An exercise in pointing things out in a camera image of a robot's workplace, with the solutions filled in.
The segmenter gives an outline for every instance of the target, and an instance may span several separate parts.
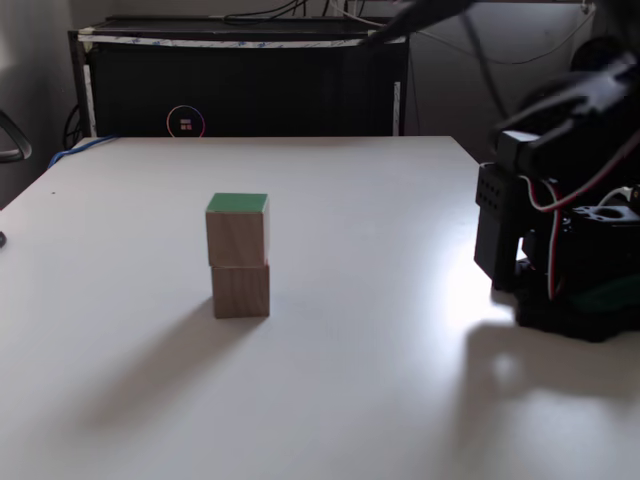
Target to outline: white table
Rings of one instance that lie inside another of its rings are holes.
[[[640,339],[513,327],[450,138],[118,140],[2,212],[2,480],[640,475]],[[216,321],[204,209],[272,201],[272,316]]]

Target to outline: stacked wooden blocks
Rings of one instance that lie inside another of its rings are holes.
[[[269,197],[217,193],[207,208],[217,318],[268,317]]]

